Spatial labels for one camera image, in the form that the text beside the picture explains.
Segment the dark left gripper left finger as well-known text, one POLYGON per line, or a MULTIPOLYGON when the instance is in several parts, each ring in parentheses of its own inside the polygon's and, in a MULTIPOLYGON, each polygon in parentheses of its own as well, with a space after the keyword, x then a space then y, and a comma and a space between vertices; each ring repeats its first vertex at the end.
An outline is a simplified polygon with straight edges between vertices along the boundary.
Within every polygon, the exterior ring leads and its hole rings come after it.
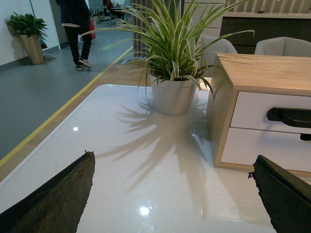
POLYGON ((95 172, 95 155, 84 155, 30 195, 1 213, 2 233, 74 233, 95 172))

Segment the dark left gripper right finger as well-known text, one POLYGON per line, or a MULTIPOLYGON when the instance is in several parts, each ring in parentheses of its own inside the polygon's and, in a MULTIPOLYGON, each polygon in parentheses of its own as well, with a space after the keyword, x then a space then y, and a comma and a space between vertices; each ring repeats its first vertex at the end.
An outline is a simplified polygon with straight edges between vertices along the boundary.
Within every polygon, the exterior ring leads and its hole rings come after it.
POLYGON ((258 155, 249 173, 259 190, 273 228, 278 233, 311 231, 311 185, 258 155))

